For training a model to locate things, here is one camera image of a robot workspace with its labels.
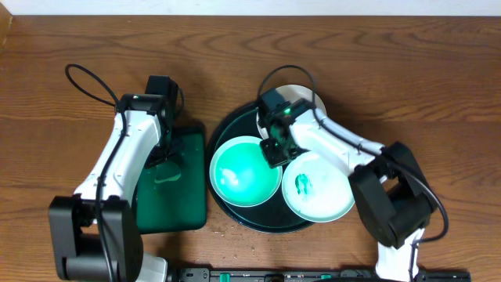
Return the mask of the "white plate top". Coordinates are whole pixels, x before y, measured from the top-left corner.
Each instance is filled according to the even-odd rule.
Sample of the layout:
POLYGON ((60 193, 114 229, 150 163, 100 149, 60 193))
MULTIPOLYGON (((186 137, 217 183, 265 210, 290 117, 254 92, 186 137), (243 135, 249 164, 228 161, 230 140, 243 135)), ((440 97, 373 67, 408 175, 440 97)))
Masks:
MULTIPOLYGON (((276 89, 287 101, 290 102, 295 112, 295 122, 290 126, 294 141, 303 149, 311 149, 320 144, 321 140, 327 140, 327 131, 320 124, 321 121, 330 123, 326 115, 326 108, 318 95, 311 89, 300 85, 283 85, 276 89)), ((259 124, 257 127, 263 139, 268 138, 268 133, 259 124)))

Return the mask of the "green sponge cloth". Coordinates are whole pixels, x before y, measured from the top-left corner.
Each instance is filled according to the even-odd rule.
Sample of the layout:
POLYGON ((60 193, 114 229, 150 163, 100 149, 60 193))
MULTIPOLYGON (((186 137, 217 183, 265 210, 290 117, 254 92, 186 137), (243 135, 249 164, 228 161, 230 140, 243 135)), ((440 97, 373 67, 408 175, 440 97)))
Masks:
POLYGON ((165 161, 156 166, 155 183, 175 182, 181 175, 181 168, 175 162, 165 161))

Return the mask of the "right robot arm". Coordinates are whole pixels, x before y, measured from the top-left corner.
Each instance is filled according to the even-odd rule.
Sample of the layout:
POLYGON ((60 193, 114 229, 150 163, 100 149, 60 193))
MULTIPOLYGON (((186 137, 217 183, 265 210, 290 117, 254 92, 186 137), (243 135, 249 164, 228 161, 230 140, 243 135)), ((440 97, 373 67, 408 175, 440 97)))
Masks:
POLYGON ((287 165, 307 152, 328 161, 346 176, 359 217, 378 243, 377 276, 414 281, 417 249, 434 240, 424 237, 431 214, 448 217, 411 150, 364 139, 306 99, 260 102, 258 116, 269 135, 261 142, 269 165, 287 165))

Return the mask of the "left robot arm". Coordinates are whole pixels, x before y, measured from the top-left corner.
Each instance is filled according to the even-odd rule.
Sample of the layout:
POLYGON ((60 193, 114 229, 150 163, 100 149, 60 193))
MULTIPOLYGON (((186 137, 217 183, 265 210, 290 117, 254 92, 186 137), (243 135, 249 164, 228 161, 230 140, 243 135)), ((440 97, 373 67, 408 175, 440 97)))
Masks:
POLYGON ((143 233, 174 231, 193 188, 172 131, 177 95, 127 94, 87 178, 49 206, 56 272, 62 280, 166 281, 166 259, 145 253, 143 233))

